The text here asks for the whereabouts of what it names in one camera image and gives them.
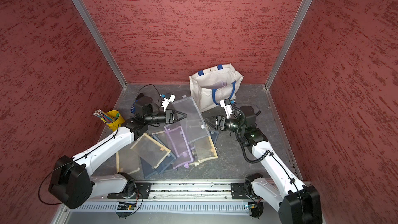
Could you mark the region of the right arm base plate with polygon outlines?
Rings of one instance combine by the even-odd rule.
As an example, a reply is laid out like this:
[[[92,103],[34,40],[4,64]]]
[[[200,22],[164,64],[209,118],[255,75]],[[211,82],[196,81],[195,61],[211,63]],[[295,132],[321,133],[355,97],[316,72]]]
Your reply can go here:
[[[257,199],[258,196],[254,193],[251,182],[231,183],[231,196],[234,200],[242,199]]]

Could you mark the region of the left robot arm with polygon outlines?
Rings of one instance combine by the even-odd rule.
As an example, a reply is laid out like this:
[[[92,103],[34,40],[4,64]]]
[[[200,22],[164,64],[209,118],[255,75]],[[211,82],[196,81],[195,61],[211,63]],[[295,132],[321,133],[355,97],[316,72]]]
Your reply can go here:
[[[49,193],[70,209],[80,207],[88,199],[108,194],[123,199],[138,199],[140,191],[129,174],[118,172],[94,177],[93,173],[120,149],[135,144],[149,126],[172,124],[185,119],[187,114],[168,108],[175,97],[171,93],[160,94],[161,105],[154,110],[152,98],[138,93],[132,118],[118,124],[110,136],[87,150],[72,157],[63,156],[56,161],[53,171],[45,177],[49,180]]]

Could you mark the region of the grey mesh pouch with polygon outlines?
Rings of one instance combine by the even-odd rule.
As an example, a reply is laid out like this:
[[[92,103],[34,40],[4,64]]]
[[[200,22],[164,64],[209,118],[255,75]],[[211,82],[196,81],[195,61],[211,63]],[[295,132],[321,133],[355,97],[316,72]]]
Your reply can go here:
[[[166,125],[165,130],[171,130],[181,126],[188,144],[192,144],[199,139],[210,136],[209,130],[206,127],[193,97],[185,97],[181,100],[174,101],[172,103],[172,109],[186,114],[187,117],[173,124]]]

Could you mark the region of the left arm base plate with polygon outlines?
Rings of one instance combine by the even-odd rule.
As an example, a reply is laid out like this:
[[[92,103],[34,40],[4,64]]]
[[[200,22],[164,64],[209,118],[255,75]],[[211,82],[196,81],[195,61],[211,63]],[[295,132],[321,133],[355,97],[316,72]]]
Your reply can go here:
[[[128,183],[120,193],[107,195],[108,199],[148,199],[152,183]]]

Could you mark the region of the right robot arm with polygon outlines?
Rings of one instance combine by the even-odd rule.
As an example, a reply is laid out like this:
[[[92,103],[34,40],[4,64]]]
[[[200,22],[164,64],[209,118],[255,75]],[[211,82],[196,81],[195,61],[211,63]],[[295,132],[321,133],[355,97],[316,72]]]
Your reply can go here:
[[[273,185],[259,173],[246,177],[243,192],[252,200],[252,216],[262,214],[266,202],[283,224],[321,224],[321,199],[314,186],[307,186],[284,164],[268,138],[257,127],[260,110],[251,105],[226,107],[225,116],[211,116],[204,120],[217,131],[229,131],[238,142],[243,158],[250,164],[261,164],[273,180]]]

